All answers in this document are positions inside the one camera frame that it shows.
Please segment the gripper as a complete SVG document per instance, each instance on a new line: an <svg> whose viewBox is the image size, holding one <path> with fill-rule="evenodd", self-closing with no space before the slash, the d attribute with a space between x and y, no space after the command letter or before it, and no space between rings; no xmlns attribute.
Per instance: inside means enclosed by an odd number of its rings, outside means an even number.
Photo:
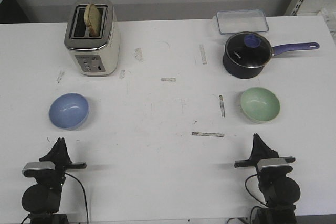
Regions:
<svg viewBox="0 0 336 224"><path fill-rule="evenodd" d="M258 172L265 172L267 169L290 167L295 161L293 156L285 157L257 157L259 156L278 156L278 152L274 151L262 140L257 134L253 134L253 147L251 157L249 159L234 161L234 168L254 167Z"/></svg>
<svg viewBox="0 0 336 224"><path fill-rule="evenodd" d="M67 170L77 170L87 168L86 162L73 162L68 154L64 138L58 138L51 150L39 159L40 162L53 164L45 183L49 185L62 185L65 181Z"/></svg>

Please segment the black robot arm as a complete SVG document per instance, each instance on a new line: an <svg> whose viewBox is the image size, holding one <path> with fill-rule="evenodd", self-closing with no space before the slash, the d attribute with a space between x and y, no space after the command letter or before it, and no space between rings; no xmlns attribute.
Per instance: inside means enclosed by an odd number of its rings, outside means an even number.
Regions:
<svg viewBox="0 0 336 224"><path fill-rule="evenodd" d="M299 185L287 174L293 171L290 165L296 159L280 157L255 133L249 159L234 162L235 168L254 167L256 173L246 178L244 186L250 196L259 202L250 212L250 223L297 223L295 203L301 196ZM247 186L256 177L258 188L264 197L259 200Z"/></svg>
<svg viewBox="0 0 336 224"><path fill-rule="evenodd" d="M71 161L64 138L59 138L51 150L37 162L28 162L22 174L34 178L36 184L23 193L22 207L28 212L30 223L69 223L60 214L62 188L68 170L85 169L86 163Z"/></svg>

